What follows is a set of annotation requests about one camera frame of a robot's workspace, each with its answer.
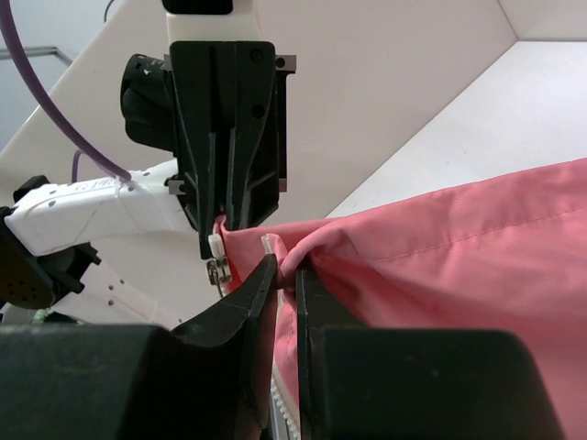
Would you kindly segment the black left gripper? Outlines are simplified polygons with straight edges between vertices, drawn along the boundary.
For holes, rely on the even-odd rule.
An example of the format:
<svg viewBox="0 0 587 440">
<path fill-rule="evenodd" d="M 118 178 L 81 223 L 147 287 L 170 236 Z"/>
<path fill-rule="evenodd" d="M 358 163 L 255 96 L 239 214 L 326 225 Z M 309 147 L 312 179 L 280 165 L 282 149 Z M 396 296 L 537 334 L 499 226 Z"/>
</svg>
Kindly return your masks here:
<svg viewBox="0 0 587 440">
<path fill-rule="evenodd" d="M 296 57 L 268 41 L 179 41 L 162 60 L 128 60 L 126 134 L 177 156 L 202 259 L 212 257 L 220 215 L 230 228 L 258 226 L 288 189 L 287 79 L 296 70 Z"/>
</svg>

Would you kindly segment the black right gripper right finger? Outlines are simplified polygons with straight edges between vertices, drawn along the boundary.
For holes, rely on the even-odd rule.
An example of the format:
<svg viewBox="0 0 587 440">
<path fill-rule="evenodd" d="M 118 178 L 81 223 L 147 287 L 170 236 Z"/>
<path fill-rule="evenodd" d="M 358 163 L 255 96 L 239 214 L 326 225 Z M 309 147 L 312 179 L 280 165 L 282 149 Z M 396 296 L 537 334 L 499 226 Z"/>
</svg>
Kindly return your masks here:
<svg viewBox="0 0 587 440">
<path fill-rule="evenodd" d="M 493 330 L 370 328 L 295 276 L 305 439 L 561 439 L 537 365 Z"/>
</svg>

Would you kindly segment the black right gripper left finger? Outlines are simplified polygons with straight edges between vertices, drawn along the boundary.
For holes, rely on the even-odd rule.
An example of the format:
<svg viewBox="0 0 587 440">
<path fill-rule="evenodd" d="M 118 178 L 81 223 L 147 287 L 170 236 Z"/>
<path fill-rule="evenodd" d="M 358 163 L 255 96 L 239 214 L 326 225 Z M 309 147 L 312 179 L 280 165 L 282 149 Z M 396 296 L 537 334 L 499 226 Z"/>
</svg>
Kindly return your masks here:
<svg viewBox="0 0 587 440">
<path fill-rule="evenodd" d="M 174 330 L 1 328 L 4 439 L 258 439 L 270 422 L 277 260 Z"/>
</svg>

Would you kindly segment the pink zip-up jacket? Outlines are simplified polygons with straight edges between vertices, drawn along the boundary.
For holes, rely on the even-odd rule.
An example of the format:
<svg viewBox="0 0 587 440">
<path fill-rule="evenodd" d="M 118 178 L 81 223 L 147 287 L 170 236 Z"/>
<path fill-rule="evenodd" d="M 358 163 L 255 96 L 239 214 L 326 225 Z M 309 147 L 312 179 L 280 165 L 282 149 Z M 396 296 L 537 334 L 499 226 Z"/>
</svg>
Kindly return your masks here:
<svg viewBox="0 0 587 440">
<path fill-rule="evenodd" d="M 296 268 L 310 259 L 359 319 L 384 327 L 489 327 L 518 335 L 564 434 L 586 436 L 586 162 L 425 193 L 339 218 L 231 231 L 218 217 L 234 291 L 267 250 L 282 291 L 271 392 L 301 427 Z"/>
</svg>

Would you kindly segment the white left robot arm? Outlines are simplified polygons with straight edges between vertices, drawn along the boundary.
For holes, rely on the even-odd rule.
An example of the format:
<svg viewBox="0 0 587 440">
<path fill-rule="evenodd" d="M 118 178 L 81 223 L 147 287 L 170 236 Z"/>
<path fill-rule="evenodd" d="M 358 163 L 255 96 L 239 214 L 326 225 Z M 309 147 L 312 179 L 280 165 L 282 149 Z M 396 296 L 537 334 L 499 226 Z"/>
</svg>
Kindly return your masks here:
<svg viewBox="0 0 587 440">
<path fill-rule="evenodd" d="M 231 280 L 220 228 L 259 226 L 287 189 L 286 82 L 297 69 L 266 41 L 176 42 L 132 56 L 120 106 L 127 135 L 172 158 L 127 181 L 53 184 L 39 175 L 1 210 L 1 300 L 83 324 L 179 318 L 103 262 L 98 240 L 195 232 L 210 282 Z"/>
</svg>

